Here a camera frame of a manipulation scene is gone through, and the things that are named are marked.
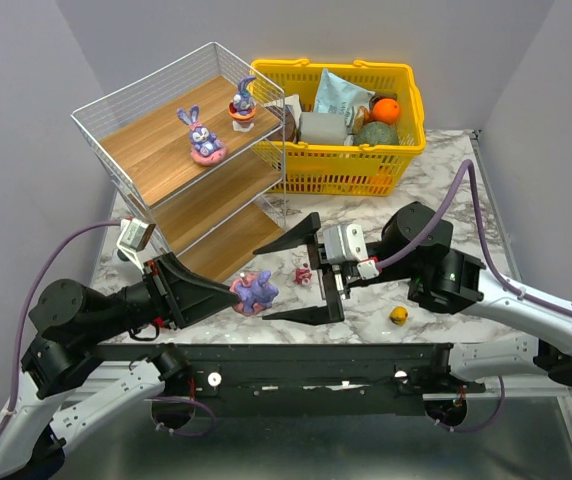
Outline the red bear toy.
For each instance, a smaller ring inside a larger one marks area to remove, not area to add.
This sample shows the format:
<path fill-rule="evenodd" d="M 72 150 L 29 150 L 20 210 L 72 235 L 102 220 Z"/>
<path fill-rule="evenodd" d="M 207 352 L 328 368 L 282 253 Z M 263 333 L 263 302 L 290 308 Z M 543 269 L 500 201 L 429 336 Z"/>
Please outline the red bear toy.
<path fill-rule="evenodd" d="M 302 262 L 295 268 L 295 283 L 300 286 L 308 286 L 312 281 L 312 271 L 307 262 Z"/>

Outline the yellow duck toy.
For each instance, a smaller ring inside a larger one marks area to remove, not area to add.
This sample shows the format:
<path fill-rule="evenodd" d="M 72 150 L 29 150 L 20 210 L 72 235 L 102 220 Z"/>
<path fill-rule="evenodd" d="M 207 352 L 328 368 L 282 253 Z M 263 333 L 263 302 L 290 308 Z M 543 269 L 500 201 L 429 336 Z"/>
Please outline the yellow duck toy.
<path fill-rule="evenodd" d="M 409 313 L 405 307 L 395 307 L 389 314 L 389 319 L 396 325 L 404 325 L 407 322 Z"/>

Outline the purple pink donut toy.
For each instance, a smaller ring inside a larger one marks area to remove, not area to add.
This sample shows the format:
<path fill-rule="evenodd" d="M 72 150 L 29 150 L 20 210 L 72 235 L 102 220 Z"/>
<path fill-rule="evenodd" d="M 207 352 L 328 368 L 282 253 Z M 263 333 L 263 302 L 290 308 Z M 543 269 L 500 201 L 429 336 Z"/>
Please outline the purple pink donut toy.
<path fill-rule="evenodd" d="M 239 314 L 252 316 L 270 308 L 278 296 L 278 288 L 270 282 L 272 273 L 241 273 L 229 290 L 236 294 L 238 302 L 232 308 Z"/>

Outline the purple bunny donut toy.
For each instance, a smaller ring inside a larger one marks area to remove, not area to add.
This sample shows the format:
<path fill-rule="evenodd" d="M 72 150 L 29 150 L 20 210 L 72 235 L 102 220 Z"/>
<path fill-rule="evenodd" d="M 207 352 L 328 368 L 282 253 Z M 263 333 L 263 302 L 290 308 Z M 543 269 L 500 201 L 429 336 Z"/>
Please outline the purple bunny donut toy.
<path fill-rule="evenodd" d="M 227 147 L 213 131 L 202 124 L 199 120 L 199 112 L 198 105 L 193 105 L 189 111 L 179 108 L 177 117 L 189 128 L 192 160 L 197 165 L 213 167 L 225 159 Z"/>

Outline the purple bunny sundae toy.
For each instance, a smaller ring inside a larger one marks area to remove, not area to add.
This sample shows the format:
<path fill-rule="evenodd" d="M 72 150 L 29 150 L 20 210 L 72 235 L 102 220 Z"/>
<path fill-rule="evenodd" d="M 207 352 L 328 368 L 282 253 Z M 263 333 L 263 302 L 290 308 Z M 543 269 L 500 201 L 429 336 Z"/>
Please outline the purple bunny sundae toy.
<path fill-rule="evenodd" d="M 255 75 L 247 75 L 237 83 L 236 93 L 229 103 L 228 113 L 232 119 L 235 132 L 245 133 L 254 128 L 257 104 L 249 90 L 250 84 L 256 80 Z"/>

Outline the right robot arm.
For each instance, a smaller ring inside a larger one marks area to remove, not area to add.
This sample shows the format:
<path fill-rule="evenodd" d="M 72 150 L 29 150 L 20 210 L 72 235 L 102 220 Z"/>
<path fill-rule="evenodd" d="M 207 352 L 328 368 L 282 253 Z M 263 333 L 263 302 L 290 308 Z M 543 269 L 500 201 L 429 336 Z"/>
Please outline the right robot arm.
<path fill-rule="evenodd" d="M 453 248 L 452 233 L 450 222 L 419 202 L 398 210 L 376 242 L 365 241 L 358 224 L 324 228 L 318 213 L 311 213 L 256 252 L 305 246 L 325 303 L 272 317 L 304 325 L 338 323 L 351 289 L 405 280 L 408 300 L 424 310 L 480 317 L 517 332 L 493 343 L 448 345 L 439 372 L 462 382 L 544 375 L 572 387 L 572 301 L 528 287 L 497 272 L 489 260 Z"/>

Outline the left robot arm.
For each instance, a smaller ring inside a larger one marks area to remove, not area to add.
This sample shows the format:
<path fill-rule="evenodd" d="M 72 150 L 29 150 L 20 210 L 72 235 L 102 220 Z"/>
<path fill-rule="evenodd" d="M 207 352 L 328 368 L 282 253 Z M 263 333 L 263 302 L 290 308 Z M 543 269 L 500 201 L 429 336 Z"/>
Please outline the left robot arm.
<path fill-rule="evenodd" d="M 185 328 L 238 301 L 226 285 L 191 272 L 172 254 L 148 261 L 140 282 L 110 295 L 71 279 L 52 282 L 29 313 L 37 334 L 0 413 L 0 479 L 52 476 L 95 428 L 171 385 L 183 387 L 190 377 L 180 350 L 159 346 L 137 358 L 120 380 L 62 410 L 102 364 L 100 343 L 121 333 L 135 335 L 155 320 Z"/>

